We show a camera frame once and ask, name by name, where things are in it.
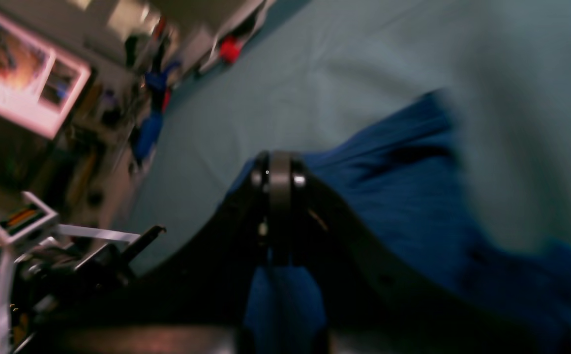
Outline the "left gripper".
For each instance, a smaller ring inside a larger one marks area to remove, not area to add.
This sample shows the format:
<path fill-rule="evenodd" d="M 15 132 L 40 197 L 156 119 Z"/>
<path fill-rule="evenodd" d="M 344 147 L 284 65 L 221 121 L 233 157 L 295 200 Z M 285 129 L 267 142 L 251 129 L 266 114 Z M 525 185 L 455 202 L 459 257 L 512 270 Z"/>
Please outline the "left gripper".
<path fill-rule="evenodd" d="M 13 348 L 11 340 L 12 316 L 10 300 L 15 284 L 18 264 L 34 251 L 67 250 L 68 237 L 104 240 L 106 244 L 126 244 L 125 254 L 132 260 L 166 232 L 162 226 L 153 226 L 143 235 L 95 227 L 65 225 L 59 222 L 58 213 L 30 191 L 22 191 L 24 206 L 0 221 L 0 354 Z"/>

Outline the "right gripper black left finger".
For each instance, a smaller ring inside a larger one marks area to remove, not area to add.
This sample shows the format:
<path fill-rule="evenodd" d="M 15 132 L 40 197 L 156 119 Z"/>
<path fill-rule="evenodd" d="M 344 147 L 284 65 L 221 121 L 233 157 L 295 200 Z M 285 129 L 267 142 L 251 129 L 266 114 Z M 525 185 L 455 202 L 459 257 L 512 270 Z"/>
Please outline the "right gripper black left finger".
<path fill-rule="evenodd" d="M 263 152 L 238 189 L 171 258 L 127 287 L 53 318 L 36 354 L 242 354 L 256 267 L 292 251 L 292 155 Z"/>

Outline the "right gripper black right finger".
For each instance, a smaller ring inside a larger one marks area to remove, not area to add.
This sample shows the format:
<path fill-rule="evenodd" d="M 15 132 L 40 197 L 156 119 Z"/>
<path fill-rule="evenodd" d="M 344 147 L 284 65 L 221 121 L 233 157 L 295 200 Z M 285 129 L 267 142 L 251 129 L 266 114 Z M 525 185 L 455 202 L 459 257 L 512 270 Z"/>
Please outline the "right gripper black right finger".
<path fill-rule="evenodd" d="M 294 198 L 326 226 L 307 268 L 328 318 L 386 326 L 454 354 L 564 354 L 556 260 L 506 255 L 464 204 L 452 157 L 292 163 Z"/>

